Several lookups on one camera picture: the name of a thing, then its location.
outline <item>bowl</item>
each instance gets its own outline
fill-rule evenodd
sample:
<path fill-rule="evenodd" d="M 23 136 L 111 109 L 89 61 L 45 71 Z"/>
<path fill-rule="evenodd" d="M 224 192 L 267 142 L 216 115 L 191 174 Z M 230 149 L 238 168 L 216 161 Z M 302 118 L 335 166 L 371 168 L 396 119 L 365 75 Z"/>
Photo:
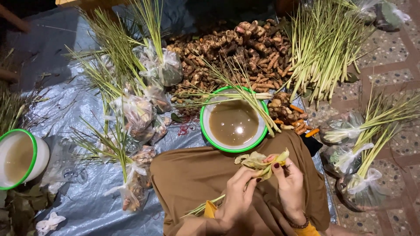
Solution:
<path fill-rule="evenodd" d="M 29 136 L 30 138 L 24 145 L 32 146 L 32 161 L 28 170 L 20 180 L 11 181 L 6 175 L 5 164 L 8 156 L 12 155 L 14 149 L 21 147 L 17 146 L 16 143 L 21 144 L 19 141 L 25 136 Z M 0 137 L 0 190 L 12 189 L 19 184 L 33 180 L 44 171 L 49 160 L 50 149 L 43 139 L 34 136 L 24 129 L 18 128 L 8 131 Z"/>
<path fill-rule="evenodd" d="M 243 87 L 244 90 L 248 91 L 251 93 L 251 90 Z M 232 93 L 235 92 L 235 89 L 233 89 L 231 86 L 226 86 L 226 87 L 222 87 L 219 88 L 218 90 L 214 91 L 213 93 Z M 226 97 L 213 97 L 207 101 L 221 101 L 221 100 L 226 100 L 228 98 Z M 206 105 L 203 106 L 201 108 L 200 111 L 200 127 L 201 127 L 201 131 L 203 132 L 204 137 L 206 137 L 206 139 L 216 148 L 225 151 L 225 152 L 244 152 L 247 151 L 255 146 L 257 146 L 265 137 L 265 135 L 267 134 L 267 127 L 265 126 L 264 120 L 263 118 L 257 113 L 258 116 L 258 129 L 256 134 L 254 135 L 254 137 L 252 139 L 250 139 L 249 141 L 247 141 L 246 143 L 239 145 L 239 146 L 230 146 L 230 145 L 226 145 L 223 144 L 222 142 L 218 141 L 215 136 L 213 135 L 212 131 L 210 130 L 210 124 L 209 124 L 209 119 L 210 119 L 210 113 L 212 112 L 213 108 L 216 106 L 217 104 L 210 104 L 210 105 Z M 267 105 L 264 103 L 264 101 L 261 101 L 259 103 L 260 107 L 262 107 L 264 109 L 264 111 L 268 114 L 268 108 Z"/>

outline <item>brown clothing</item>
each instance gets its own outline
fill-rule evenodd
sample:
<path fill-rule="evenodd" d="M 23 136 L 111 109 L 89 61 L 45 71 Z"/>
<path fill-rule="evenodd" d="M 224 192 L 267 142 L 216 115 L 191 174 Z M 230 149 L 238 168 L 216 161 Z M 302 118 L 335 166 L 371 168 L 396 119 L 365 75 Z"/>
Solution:
<path fill-rule="evenodd" d="M 289 158 L 302 171 L 304 211 L 318 231 L 325 231 L 330 222 L 324 176 L 314 166 L 309 150 L 294 132 L 283 130 L 274 138 L 264 139 L 257 151 L 264 155 L 289 149 Z M 203 217 L 180 217 L 206 200 L 219 197 L 226 182 L 241 167 L 233 157 L 213 147 L 171 150 L 158 155 L 150 166 L 156 195 L 165 211 L 163 234 L 221 235 L 217 220 Z M 257 185 L 251 207 L 227 235 L 295 235 L 281 213 L 277 178 Z"/>

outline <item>tiled floor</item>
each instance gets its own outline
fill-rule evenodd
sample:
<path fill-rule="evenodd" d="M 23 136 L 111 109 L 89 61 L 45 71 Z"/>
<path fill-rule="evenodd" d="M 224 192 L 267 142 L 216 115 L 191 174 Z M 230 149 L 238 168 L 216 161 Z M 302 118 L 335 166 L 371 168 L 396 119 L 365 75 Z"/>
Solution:
<path fill-rule="evenodd" d="M 367 102 L 372 86 L 384 88 L 387 93 L 420 89 L 420 1 L 392 1 L 409 14 L 412 21 L 401 26 L 399 32 L 376 31 L 372 34 L 362 50 L 362 53 L 369 53 L 357 62 L 362 72 L 360 81 L 337 86 L 332 103 L 321 103 L 318 111 L 314 105 L 307 107 L 314 126 L 335 114 L 358 110 L 359 100 Z M 420 235 L 419 135 L 420 126 L 413 124 L 412 129 L 401 132 L 386 145 L 373 163 L 373 167 L 383 174 L 380 185 L 397 198 L 386 209 L 349 210 L 335 195 L 336 179 L 328 177 L 340 225 L 379 236 Z"/>

